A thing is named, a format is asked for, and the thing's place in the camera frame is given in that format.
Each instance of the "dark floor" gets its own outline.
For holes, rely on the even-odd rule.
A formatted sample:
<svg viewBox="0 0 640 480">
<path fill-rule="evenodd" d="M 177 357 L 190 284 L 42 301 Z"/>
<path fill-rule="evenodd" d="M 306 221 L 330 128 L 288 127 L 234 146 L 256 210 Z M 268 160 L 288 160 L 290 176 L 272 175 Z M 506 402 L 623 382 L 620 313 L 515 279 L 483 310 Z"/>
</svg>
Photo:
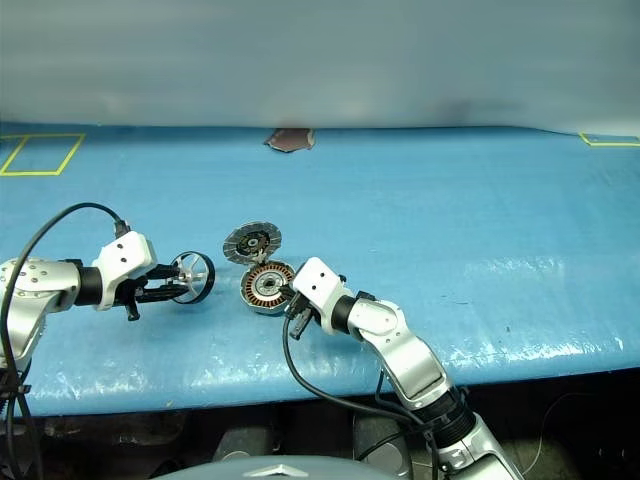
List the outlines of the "dark floor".
<svg viewBox="0 0 640 480">
<path fill-rule="evenodd" d="M 475 387 L 469 402 L 521 471 L 536 457 L 546 416 L 527 480 L 640 479 L 638 385 L 640 370 L 630 370 Z M 47 479 L 146 479 L 167 460 L 174 468 L 210 461 L 229 427 L 256 423 L 275 427 L 277 453 L 352 458 L 351 414 L 321 401 L 60 417 L 41 421 Z M 431 478 L 420 439 L 408 442 L 414 478 Z"/>
</svg>

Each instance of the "electric motor part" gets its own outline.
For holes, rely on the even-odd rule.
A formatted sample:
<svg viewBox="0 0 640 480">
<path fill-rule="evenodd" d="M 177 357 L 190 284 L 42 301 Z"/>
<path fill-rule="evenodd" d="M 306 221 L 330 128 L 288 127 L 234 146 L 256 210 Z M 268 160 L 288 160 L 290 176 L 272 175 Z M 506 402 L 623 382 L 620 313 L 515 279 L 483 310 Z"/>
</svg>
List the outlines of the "electric motor part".
<svg viewBox="0 0 640 480">
<path fill-rule="evenodd" d="M 179 269 L 178 276 L 166 279 L 165 283 L 167 285 L 183 285 L 189 289 L 184 294 L 175 297 L 174 302 L 198 303 L 209 295 L 216 278 L 216 270 L 209 257 L 203 253 L 184 252 L 171 262 L 171 266 Z"/>
<path fill-rule="evenodd" d="M 240 291 L 245 303 L 257 313 L 274 315 L 284 310 L 287 297 L 280 287 L 293 280 L 295 271 L 283 262 L 269 261 L 249 269 L 242 277 Z"/>
<path fill-rule="evenodd" d="M 225 239 L 224 256 L 233 263 L 264 263 L 282 242 L 278 227 L 269 222 L 251 222 L 235 229 Z"/>
</svg>

